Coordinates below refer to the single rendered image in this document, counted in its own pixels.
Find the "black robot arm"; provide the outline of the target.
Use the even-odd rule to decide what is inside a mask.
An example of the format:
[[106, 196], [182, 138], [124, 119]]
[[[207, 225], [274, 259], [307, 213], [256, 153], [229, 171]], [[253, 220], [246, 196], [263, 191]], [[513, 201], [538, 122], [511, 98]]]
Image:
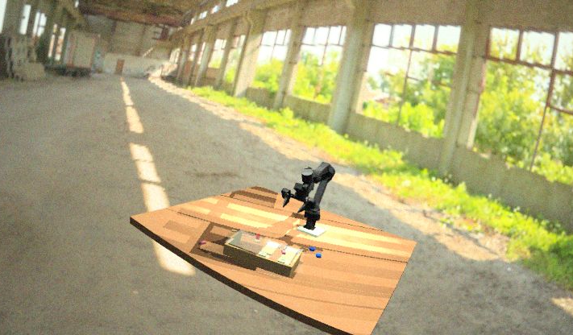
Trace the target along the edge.
[[308, 167], [301, 171], [302, 181], [304, 183], [303, 184], [295, 183], [293, 189], [295, 189], [296, 192], [304, 193], [303, 195], [306, 196], [309, 189], [310, 191], [312, 191], [314, 188], [314, 184], [318, 184], [321, 181], [314, 197], [314, 199], [316, 200], [315, 208], [305, 210], [305, 217], [307, 217], [307, 222], [305, 223], [304, 228], [308, 230], [316, 229], [315, 223], [316, 221], [320, 221], [321, 217], [319, 203], [322, 199], [327, 183], [332, 180], [334, 174], [335, 174], [334, 168], [331, 167], [330, 164], [326, 162], [322, 162], [322, 164], [315, 170], [312, 170], [311, 167]]

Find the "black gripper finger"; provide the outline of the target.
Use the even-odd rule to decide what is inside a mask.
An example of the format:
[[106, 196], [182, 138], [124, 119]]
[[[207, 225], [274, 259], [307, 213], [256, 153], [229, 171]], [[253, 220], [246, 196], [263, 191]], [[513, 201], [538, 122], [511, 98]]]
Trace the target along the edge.
[[283, 208], [289, 203], [289, 194], [284, 192], [284, 204]]
[[307, 209], [311, 209], [311, 204], [309, 201], [305, 201], [304, 204], [298, 209], [297, 213], [305, 211]]

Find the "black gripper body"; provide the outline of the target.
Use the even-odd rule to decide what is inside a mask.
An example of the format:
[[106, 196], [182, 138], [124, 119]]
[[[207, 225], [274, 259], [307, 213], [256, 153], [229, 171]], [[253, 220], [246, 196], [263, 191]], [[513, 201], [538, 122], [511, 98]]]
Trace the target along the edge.
[[[293, 198], [293, 199], [296, 199], [297, 201], [300, 201], [300, 202], [303, 202], [303, 203], [304, 203], [305, 201], [309, 201], [310, 204], [311, 204], [311, 209], [314, 209], [315, 206], [316, 206], [316, 200], [309, 197], [310, 189], [309, 189], [307, 195], [305, 196], [305, 195], [303, 195], [304, 193], [300, 193], [300, 192], [295, 192], [295, 194], [292, 194], [292, 193], [291, 193], [291, 190], [288, 190], [287, 188], [283, 188], [283, 189], [281, 190], [281, 194], [282, 194], [282, 198], [283, 198], [283, 199], [284, 199], [284, 192], [286, 192], [286, 193], [289, 194], [289, 199], [290, 199], [290, 198]], [[306, 197], [309, 197], [308, 200], [306, 200]]]

